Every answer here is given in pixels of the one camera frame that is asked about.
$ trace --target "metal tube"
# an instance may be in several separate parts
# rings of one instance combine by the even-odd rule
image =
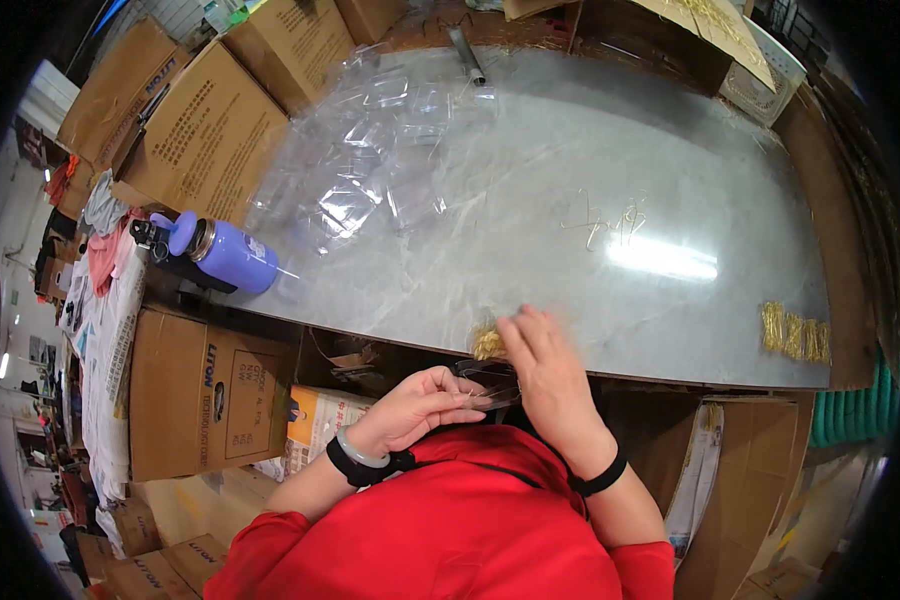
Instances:
[[[456,48],[456,54],[459,54],[459,59],[463,62],[463,67],[466,69],[466,75],[470,78],[470,81],[473,82],[474,86],[485,84],[487,78],[484,77],[484,70],[480,68],[477,56],[473,55],[473,49],[470,48],[470,43],[467,41],[467,36],[464,35],[464,30],[459,27],[451,27],[447,30],[447,34],[450,36],[450,42],[453,42],[454,48]]]

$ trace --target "black wristband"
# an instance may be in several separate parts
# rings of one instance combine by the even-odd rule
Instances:
[[[610,466],[606,470],[589,481],[584,481],[577,475],[570,473],[568,482],[570,489],[578,493],[584,498],[591,497],[598,492],[606,490],[620,479],[620,475],[624,474],[627,468],[627,457],[624,456],[622,448],[617,448],[617,457],[613,459]]]
[[[381,468],[374,468],[360,462],[354,462],[340,446],[337,437],[334,436],[327,444],[327,458],[336,467],[336,470],[346,477],[346,483],[354,488],[365,488],[378,484],[398,471],[408,471],[416,464],[416,459],[410,450],[390,452],[390,462]]]

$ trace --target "gray worktable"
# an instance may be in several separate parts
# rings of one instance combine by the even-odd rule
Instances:
[[[458,68],[449,49],[392,56]],[[594,373],[828,385],[827,366],[761,348],[766,301],[828,320],[811,215],[772,134],[621,64],[536,49],[478,56],[499,118],[442,149],[442,218],[398,237],[384,204],[348,246],[289,265],[301,282],[282,276],[264,294],[216,302],[461,354],[475,324],[533,303],[560,316]],[[561,226],[586,222],[587,195],[603,220],[636,201],[646,222],[633,235],[601,230],[588,251],[588,228]]]

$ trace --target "purple water bottle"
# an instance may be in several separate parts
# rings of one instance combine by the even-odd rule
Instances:
[[[277,273],[276,252],[226,221],[198,219],[188,210],[176,221],[161,214],[150,222],[170,231],[171,255],[186,255],[205,274],[253,294],[266,292]]]

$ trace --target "bottle sticker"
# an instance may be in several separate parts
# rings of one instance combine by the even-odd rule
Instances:
[[[254,257],[263,260],[267,256],[267,247],[253,239],[250,234],[243,234],[243,242],[246,243],[246,246],[253,253]]]

